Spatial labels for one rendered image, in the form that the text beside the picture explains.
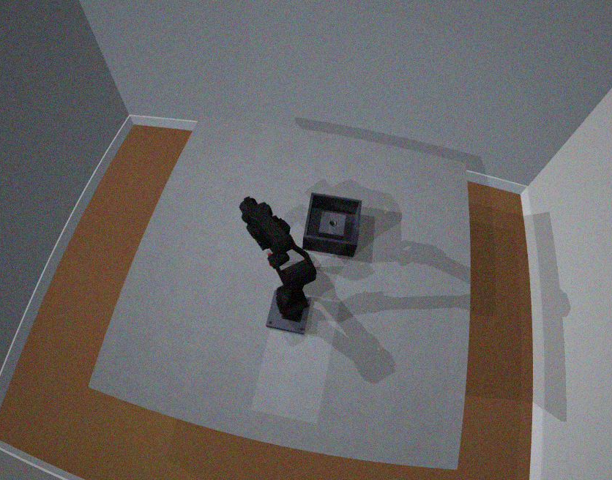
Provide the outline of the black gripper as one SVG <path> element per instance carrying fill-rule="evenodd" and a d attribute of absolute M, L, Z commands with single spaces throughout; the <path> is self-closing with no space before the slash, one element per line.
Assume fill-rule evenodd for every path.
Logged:
<path fill-rule="evenodd" d="M 257 238 L 254 236 L 254 234 L 253 234 L 253 232 L 252 232 L 252 230 L 251 230 L 251 228 L 250 228 L 250 225 L 247 225 L 247 227 L 246 227 L 246 228 L 247 228 L 247 230 L 249 231 L 250 235 L 251 235 L 251 236 L 252 236 L 252 237 L 253 237 L 253 238 L 256 240 L 257 244 L 258 244 L 258 245 L 259 245 L 259 247 L 262 249 L 262 251 L 263 251 L 263 250 L 265 250 L 265 249 L 270 249 L 270 250 L 272 251 L 272 253 L 273 253 L 273 254 L 271 254 L 271 255 L 270 255 L 268 258 L 267 258 L 267 260 L 268 260 L 268 261 L 269 261 L 269 263 L 271 264 L 272 268 L 273 268 L 273 269 L 276 269 L 276 260 L 277 260 L 277 256 L 276 256 L 275 251 L 273 250 L 272 245 L 270 244 L 270 242 L 269 242 L 267 239 L 264 239 L 264 240 L 258 240 L 258 239 L 257 239 Z M 280 266 L 282 266 L 284 263 L 288 262 L 288 261 L 289 261 L 289 259 L 290 259 L 290 258 L 289 258 L 289 255 L 287 254 L 287 252 L 284 252 L 283 254 L 281 254 L 281 255 L 280 255 L 280 264 L 279 264 L 279 267 L 280 267 Z"/>

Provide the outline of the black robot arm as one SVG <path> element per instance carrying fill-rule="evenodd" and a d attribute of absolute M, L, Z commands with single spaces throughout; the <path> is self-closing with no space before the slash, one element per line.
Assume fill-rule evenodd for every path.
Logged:
<path fill-rule="evenodd" d="M 316 268 L 308 253 L 295 244 L 289 234 L 291 227 L 286 221 L 276 215 L 272 216 L 269 204 L 257 204 L 249 196 L 243 199 L 239 207 L 242 220 L 250 225 L 258 240 L 267 239 L 270 242 L 277 256 L 276 272 L 283 285 L 277 288 L 276 299 L 280 313 L 283 314 L 282 319 L 299 323 L 303 309 L 309 307 L 303 287 L 316 280 Z M 280 255 L 292 249 L 303 256 L 304 260 L 280 270 Z"/>

